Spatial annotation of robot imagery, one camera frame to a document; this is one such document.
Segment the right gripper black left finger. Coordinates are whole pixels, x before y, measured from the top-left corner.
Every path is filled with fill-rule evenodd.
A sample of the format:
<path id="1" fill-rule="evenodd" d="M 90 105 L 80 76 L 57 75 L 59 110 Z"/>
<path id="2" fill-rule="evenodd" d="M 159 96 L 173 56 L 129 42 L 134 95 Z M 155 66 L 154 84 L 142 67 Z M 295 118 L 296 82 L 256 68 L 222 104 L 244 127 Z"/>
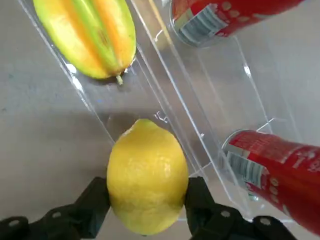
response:
<path id="1" fill-rule="evenodd" d="M 29 222 L 25 216 L 0 221 L 2 240 L 93 240 L 97 237 L 111 204 L 105 178 L 95 177 L 72 204 L 49 210 Z"/>

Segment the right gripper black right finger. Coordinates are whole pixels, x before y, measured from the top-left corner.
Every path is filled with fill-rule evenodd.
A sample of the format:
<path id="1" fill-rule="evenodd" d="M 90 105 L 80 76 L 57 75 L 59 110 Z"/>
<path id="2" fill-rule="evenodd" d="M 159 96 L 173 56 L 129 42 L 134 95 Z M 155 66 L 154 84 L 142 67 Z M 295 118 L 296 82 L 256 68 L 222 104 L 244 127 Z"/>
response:
<path id="1" fill-rule="evenodd" d="M 191 177 L 184 206 L 192 240 L 294 240 L 278 219 L 258 215 L 252 221 L 233 207 L 216 203 L 203 177 Z"/>

